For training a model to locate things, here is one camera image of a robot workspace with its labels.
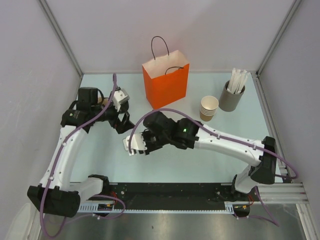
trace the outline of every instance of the stacked paper cup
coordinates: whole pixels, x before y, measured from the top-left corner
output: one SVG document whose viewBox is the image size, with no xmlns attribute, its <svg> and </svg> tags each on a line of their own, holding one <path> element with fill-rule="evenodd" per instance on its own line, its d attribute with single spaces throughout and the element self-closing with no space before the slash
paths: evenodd
<svg viewBox="0 0 320 240">
<path fill-rule="evenodd" d="M 216 114 L 219 101 L 214 96 L 205 96 L 201 100 L 200 118 L 208 122 Z"/>
</svg>

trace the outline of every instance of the gray wall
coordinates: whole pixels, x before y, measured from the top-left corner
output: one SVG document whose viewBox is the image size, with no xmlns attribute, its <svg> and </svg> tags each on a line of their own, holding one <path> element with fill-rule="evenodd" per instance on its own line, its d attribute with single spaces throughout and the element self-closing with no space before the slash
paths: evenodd
<svg viewBox="0 0 320 240">
<path fill-rule="evenodd" d="M 85 73 L 141 72 L 162 36 L 196 71 L 256 70 L 293 0 L 48 0 Z M 154 53 L 166 54 L 159 39 Z"/>
<path fill-rule="evenodd" d="M 305 0 L 261 81 L 288 160 L 320 223 L 320 1 Z"/>
<path fill-rule="evenodd" d="M 80 79 L 36 0 L 0 1 L 0 239 L 55 150 Z"/>
</svg>

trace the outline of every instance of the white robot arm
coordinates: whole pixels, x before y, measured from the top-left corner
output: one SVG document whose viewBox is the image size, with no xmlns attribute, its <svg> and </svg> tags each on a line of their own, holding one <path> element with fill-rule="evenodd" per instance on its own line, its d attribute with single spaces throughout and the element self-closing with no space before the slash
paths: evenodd
<svg viewBox="0 0 320 240">
<path fill-rule="evenodd" d="M 241 138 L 203 125 L 204 128 L 217 134 L 213 136 L 199 128 L 187 118 L 175 122 L 167 118 L 162 112 L 155 112 L 146 117 L 143 125 L 144 132 L 134 134 L 131 142 L 132 152 L 148 155 L 150 152 L 162 148 L 166 144 L 179 149 L 204 149 L 226 154 L 248 164 L 240 174 L 234 176 L 232 189 L 234 192 L 248 194 L 257 184 L 273 184 L 275 182 L 276 158 L 256 149 L 260 147 L 275 151 L 275 140 L 266 137 L 263 141 Z M 248 142 L 254 148 L 220 138 L 230 137 L 242 142 Z M 123 140 L 125 150 L 129 151 L 129 136 Z"/>
<path fill-rule="evenodd" d="M 99 103 L 98 92 L 100 92 L 102 98 Z M 93 119 L 102 111 L 104 108 L 103 100 L 103 94 L 99 89 L 82 87 L 78 90 L 78 100 L 74 101 L 62 115 L 62 128 L 49 167 L 39 185 L 30 186 L 27 192 L 27 196 L 38 210 L 40 210 L 41 200 L 48 182 L 50 184 L 44 204 L 44 213 L 46 214 L 71 218 L 77 213 L 81 202 L 96 194 L 109 194 L 110 189 L 107 189 L 109 180 L 106 176 L 90 175 L 85 181 L 73 186 L 70 185 L 71 173 L 77 154 L 84 139 L 89 134 L 90 127 L 95 122 L 80 128 L 65 142 L 66 137 L 76 128 Z M 112 103 L 97 118 L 96 122 L 108 121 L 119 134 L 132 129 L 134 124 L 130 122 L 128 100 L 129 96 L 126 91 L 120 87 L 116 88 Z M 124 113 L 122 120 L 119 119 L 120 113 Z"/>
</svg>

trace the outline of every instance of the table surface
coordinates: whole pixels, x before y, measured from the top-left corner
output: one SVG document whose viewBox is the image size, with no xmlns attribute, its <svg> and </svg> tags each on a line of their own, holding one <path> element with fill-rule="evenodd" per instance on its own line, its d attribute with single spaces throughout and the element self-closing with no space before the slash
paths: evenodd
<svg viewBox="0 0 320 240">
<path fill-rule="evenodd" d="M 207 95 L 219 99 L 230 77 L 230 73 L 190 73 L 186 97 L 165 107 L 201 121 L 201 99 Z M 142 74 L 118 74 L 117 84 L 130 96 L 129 113 L 133 123 L 152 110 L 146 99 Z M 96 87 L 104 96 L 108 96 L 113 88 L 112 74 L 85 74 L 81 87 Z M 173 112 L 164 114 L 175 121 L 181 118 Z M 215 116 L 206 124 L 243 138 L 263 140 L 269 135 L 251 76 L 237 108 L 233 112 L 218 108 Z M 144 129 L 141 124 L 137 133 Z M 129 156 L 122 140 L 130 132 L 117 134 L 108 122 L 95 123 L 78 153 L 71 182 L 82 182 L 89 175 L 98 174 L 109 177 L 110 182 L 115 183 L 230 183 L 247 166 L 236 158 L 218 152 L 181 150 L 172 145 L 166 145 L 150 155 Z"/>
</svg>

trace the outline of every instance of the black handle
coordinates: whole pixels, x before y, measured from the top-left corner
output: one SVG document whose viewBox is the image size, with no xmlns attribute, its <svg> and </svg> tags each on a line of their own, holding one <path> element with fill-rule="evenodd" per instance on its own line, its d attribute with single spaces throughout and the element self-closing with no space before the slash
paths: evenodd
<svg viewBox="0 0 320 240">
<path fill-rule="evenodd" d="M 152 40 L 151 40 L 151 51 L 152 51 L 152 55 L 153 55 L 154 60 L 156 60 L 156 57 L 155 57 L 155 54 L 154 54 L 154 50 L 153 50 L 153 48 L 152 48 L 152 42 L 154 41 L 155 38 L 161 38 L 161 39 L 164 41 L 164 44 L 165 44 L 165 47 L 166 47 L 166 50 L 167 50 L 168 56 L 169 56 L 169 48 L 168 48 L 168 45 L 167 45 L 166 41 L 165 41 L 162 37 L 160 37 L 160 36 L 154 36 L 154 37 L 152 38 Z"/>
<path fill-rule="evenodd" d="M 164 75 L 166 75 L 166 74 L 167 74 L 167 72 L 168 72 L 168 70 L 169 70 L 169 69 L 174 69 L 174 68 L 183 69 L 183 67 L 182 67 L 182 66 L 172 66 L 172 67 L 169 67 L 169 68 L 165 71 L 165 74 L 164 74 Z"/>
</svg>

